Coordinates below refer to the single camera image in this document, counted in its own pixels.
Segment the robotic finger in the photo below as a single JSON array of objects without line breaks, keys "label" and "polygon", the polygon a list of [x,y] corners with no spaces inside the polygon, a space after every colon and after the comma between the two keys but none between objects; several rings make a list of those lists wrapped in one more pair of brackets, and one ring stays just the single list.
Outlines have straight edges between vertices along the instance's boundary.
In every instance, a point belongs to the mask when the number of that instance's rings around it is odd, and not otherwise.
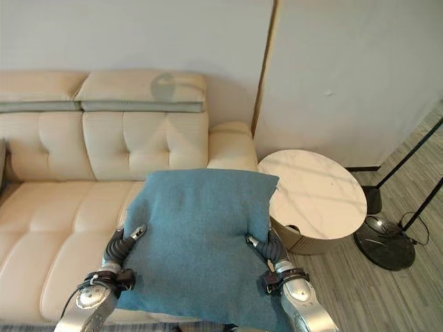
[{"label": "robotic finger", "polygon": [[[100,269],[89,273],[72,293],[55,332],[99,331],[117,306],[121,292],[134,287],[134,271],[123,270],[122,266],[135,243],[145,234],[146,225],[137,227],[126,239],[123,238],[123,232],[122,228],[114,232],[106,246]],[[75,294],[75,304],[65,314]]]},{"label": "robotic finger", "polygon": [[339,331],[329,313],[318,302],[309,275],[289,261],[287,251],[273,229],[269,231],[268,243],[260,242],[249,234],[246,235],[246,242],[273,264],[275,271],[267,271],[262,276],[264,287],[268,294],[280,292],[283,310],[294,331]]}]

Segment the round side table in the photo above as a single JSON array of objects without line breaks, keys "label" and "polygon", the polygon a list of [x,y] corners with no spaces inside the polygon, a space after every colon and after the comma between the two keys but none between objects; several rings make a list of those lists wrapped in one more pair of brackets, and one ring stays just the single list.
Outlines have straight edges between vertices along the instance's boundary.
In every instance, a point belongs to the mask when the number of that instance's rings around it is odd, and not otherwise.
[{"label": "round side table", "polygon": [[365,220],[361,186],[331,159],[304,150],[282,150],[263,158],[258,168],[280,177],[269,213],[289,251],[325,252]]}]

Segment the sofa armrest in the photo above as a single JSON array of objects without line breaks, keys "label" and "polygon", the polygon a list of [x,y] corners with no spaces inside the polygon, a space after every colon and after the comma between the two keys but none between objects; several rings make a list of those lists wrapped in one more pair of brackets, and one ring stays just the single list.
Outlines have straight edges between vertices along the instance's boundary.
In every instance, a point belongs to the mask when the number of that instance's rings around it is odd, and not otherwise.
[{"label": "sofa armrest", "polygon": [[242,122],[226,122],[209,131],[207,168],[258,171],[257,154],[248,126]]}]

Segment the sofa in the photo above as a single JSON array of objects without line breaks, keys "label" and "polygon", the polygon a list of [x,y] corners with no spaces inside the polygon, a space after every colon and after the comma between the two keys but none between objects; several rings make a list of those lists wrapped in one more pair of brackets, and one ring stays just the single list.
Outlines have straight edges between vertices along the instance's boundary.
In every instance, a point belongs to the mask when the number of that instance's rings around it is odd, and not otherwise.
[{"label": "sofa", "polygon": [[[195,73],[0,73],[1,324],[58,321],[151,172],[257,170],[249,128],[208,128],[205,97]],[[107,323],[195,320],[115,310]]]}]

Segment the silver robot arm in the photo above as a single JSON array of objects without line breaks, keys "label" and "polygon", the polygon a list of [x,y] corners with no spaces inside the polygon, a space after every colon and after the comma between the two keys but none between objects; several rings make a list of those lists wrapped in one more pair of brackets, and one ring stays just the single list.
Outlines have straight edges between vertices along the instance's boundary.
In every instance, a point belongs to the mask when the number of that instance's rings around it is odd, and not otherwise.
[{"label": "silver robot arm", "polygon": [[[107,244],[102,265],[89,273],[72,293],[55,332],[98,332],[117,306],[122,291],[135,284],[134,271],[122,270],[122,265],[136,241],[145,234],[146,225],[139,226],[130,237],[123,239],[123,229],[117,229]],[[65,313],[71,298],[75,304]]]},{"label": "silver robot arm", "polygon": [[263,275],[264,286],[268,294],[280,292],[283,310],[294,331],[339,331],[329,313],[318,302],[309,276],[289,261],[287,251],[274,230],[269,231],[268,243],[259,242],[251,235],[246,236],[246,242],[273,264],[275,272],[267,271]]}]

